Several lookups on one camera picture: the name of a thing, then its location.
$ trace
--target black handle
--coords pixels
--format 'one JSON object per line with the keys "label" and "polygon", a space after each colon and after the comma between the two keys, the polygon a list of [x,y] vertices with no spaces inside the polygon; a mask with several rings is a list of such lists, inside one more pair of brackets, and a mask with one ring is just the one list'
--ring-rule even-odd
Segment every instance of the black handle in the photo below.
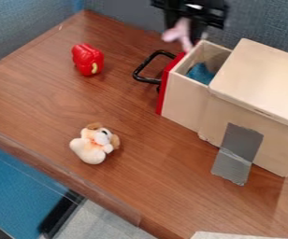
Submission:
{"label": "black handle", "polygon": [[159,49],[159,50],[155,51],[147,59],[145,59],[145,61],[141,65],[138,66],[138,68],[133,72],[133,78],[135,80],[140,81],[140,82],[145,82],[145,83],[150,83],[150,84],[155,84],[155,85],[161,84],[161,79],[159,79],[159,78],[149,78],[149,77],[140,77],[139,76],[139,73],[158,55],[165,55],[171,59],[175,59],[175,57],[176,57],[176,55],[174,55],[170,52]]}

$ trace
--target blue panel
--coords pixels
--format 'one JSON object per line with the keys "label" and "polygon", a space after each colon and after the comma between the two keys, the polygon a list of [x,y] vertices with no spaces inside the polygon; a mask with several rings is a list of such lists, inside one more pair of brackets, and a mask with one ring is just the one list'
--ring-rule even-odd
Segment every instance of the blue panel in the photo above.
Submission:
{"label": "blue panel", "polygon": [[0,59],[83,9],[84,0],[0,0]]}
{"label": "blue panel", "polygon": [[67,192],[53,179],[0,150],[0,227],[17,239],[37,238],[37,227]]}

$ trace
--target blue fabric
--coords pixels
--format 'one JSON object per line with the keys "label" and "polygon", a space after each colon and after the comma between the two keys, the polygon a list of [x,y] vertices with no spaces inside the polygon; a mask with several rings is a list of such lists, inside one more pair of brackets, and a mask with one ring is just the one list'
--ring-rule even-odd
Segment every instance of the blue fabric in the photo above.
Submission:
{"label": "blue fabric", "polygon": [[209,85],[215,77],[214,73],[211,73],[204,63],[197,63],[187,74],[186,77],[197,80],[205,85]]}
{"label": "blue fabric", "polygon": [[67,188],[0,150],[0,228],[36,239],[37,227]]}

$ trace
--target gray wall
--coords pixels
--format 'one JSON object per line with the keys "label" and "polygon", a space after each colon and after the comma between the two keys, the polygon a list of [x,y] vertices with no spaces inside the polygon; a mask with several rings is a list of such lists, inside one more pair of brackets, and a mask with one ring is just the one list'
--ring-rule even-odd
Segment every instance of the gray wall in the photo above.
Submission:
{"label": "gray wall", "polygon": [[0,0],[0,59],[83,8],[83,0]]}
{"label": "gray wall", "polygon": [[[288,51],[288,0],[226,0],[231,6],[224,31],[210,40],[233,48],[242,37]],[[150,0],[86,0],[86,8],[144,29],[163,31],[163,14]]]}

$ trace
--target stuffed animal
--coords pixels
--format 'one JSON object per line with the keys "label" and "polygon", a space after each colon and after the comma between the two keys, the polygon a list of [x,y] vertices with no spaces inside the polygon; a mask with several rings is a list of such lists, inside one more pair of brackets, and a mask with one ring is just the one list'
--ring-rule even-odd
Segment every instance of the stuffed animal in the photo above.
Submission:
{"label": "stuffed animal", "polygon": [[107,154],[119,146],[119,136],[103,128],[101,123],[89,124],[81,130],[80,138],[69,143],[69,147],[79,158],[90,164],[101,163]]}

